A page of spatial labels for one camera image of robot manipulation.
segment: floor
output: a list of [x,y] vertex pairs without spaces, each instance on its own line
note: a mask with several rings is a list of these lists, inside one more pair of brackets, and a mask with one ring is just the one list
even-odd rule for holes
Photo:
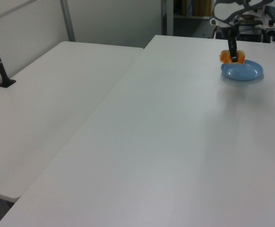
[[[197,38],[211,38],[214,26],[210,25],[209,20],[200,19],[174,19],[174,36],[183,37],[197,37]],[[163,19],[163,31],[162,34],[166,34],[166,18]],[[12,207],[13,203],[0,200],[0,220]]]

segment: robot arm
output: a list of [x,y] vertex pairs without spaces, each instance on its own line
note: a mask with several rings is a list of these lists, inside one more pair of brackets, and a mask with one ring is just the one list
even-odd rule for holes
[[229,51],[232,62],[237,62],[236,36],[238,35],[239,24],[235,19],[243,13],[256,10],[273,0],[216,0],[213,17],[219,21],[223,38],[228,40]]

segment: white wall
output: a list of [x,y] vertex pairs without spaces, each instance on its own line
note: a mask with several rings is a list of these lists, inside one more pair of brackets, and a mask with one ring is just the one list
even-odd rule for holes
[[145,48],[162,32],[161,0],[68,0],[77,42]]
[[9,77],[68,41],[60,0],[37,0],[0,18],[0,56]]

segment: white tabletop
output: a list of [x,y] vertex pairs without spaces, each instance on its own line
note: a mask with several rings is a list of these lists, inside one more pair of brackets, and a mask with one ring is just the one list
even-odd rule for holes
[[0,198],[23,194],[142,50],[63,42],[0,88]]
[[0,227],[275,227],[275,49],[156,36]]

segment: plate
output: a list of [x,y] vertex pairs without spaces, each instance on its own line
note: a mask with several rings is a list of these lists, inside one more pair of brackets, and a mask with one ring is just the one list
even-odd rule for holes
[[222,64],[221,69],[226,77],[239,81],[259,79],[264,74],[261,65],[250,60],[245,60],[243,64]]

